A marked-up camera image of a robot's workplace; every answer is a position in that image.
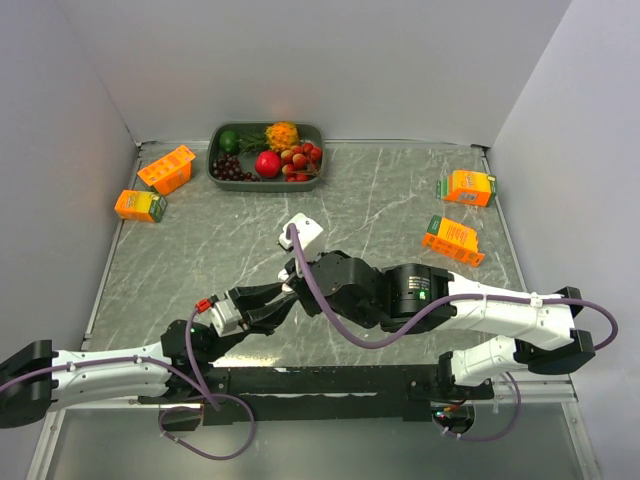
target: cable tie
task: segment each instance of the cable tie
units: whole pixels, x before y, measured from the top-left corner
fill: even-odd
[[[487,294],[483,293],[482,294],[482,320],[484,320],[484,317],[487,316]]]
[[[543,305],[543,301],[536,292],[533,292],[531,294],[531,302],[529,304],[534,308],[541,308]]]

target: gray tray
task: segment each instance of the gray tray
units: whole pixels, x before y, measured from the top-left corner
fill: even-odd
[[[207,151],[207,175],[209,178],[222,190],[232,190],[235,192],[266,192],[266,193],[279,193],[279,192],[308,192],[313,190],[320,182],[320,177],[323,176],[327,168],[327,158],[322,157],[322,163],[320,165],[320,174],[308,180],[306,182],[286,182],[284,176],[279,176],[274,179],[261,177],[260,182],[233,182],[226,180],[218,180],[213,178],[212,171],[214,162],[220,154],[218,148],[218,139],[225,130],[235,130],[238,133],[255,133],[263,131],[269,125],[273,125],[276,122],[231,122],[224,123],[213,133],[211,142],[209,143],[209,150]],[[311,142],[315,146],[322,148],[322,153],[325,153],[324,139],[322,138],[322,132],[314,125],[308,123],[296,123],[298,128],[298,136],[300,142]],[[256,174],[255,163],[259,152],[243,153],[238,156],[240,161],[240,168],[243,172],[251,172]]]

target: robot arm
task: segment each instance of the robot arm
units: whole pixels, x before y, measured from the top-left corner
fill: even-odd
[[[396,332],[438,299],[477,294],[475,300],[439,306],[407,332],[469,329],[498,335],[477,347],[441,355],[434,379],[442,387],[440,392],[476,387],[509,370],[571,373],[595,355],[590,334],[575,329],[573,317],[579,307],[542,305],[546,298],[579,298],[576,289],[538,296],[489,287],[426,265],[377,269],[341,251],[325,252],[323,229],[306,216],[298,214],[288,223],[296,225],[304,259],[329,306],[364,328],[379,325],[383,331]],[[291,251],[286,230],[279,243]],[[197,305],[202,312],[209,312],[211,320],[210,325],[194,323],[191,329],[193,352],[202,371],[210,371],[211,362],[248,335],[273,334],[298,301],[310,316],[322,312],[296,259],[287,262],[279,279],[269,285],[235,287],[222,299],[212,296]],[[496,300],[496,296],[505,295],[519,300]],[[168,369],[141,358],[159,360],[193,377],[185,345],[186,325],[184,320],[176,320],[160,342],[128,350],[53,351],[50,341],[32,343],[0,365],[0,428],[25,425],[42,418],[47,410],[87,401],[122,396],[184,401],[193,395],[193,389]],[[123,357],[128,360],[116,363]],[[54,371],[16,381],[47,367],[54,367]],[[464,391],[472,392],[473,388]]]

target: red connector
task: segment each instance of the red connector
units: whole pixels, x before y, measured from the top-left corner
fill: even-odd
[[[209,310],[211,308],[211,306],[212,306],[211,299],[210,298],[203,298],[198,303],[196,303],[195,307],[198,310],[198,313],[202,313],[202,312],[206,312],[207,310]]]

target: pomegranate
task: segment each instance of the pomegranate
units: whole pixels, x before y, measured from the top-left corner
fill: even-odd
[[[272,151],[262,152],[256,160],[256,172],[266,178],[275,178],[281,166],[280,157]]]

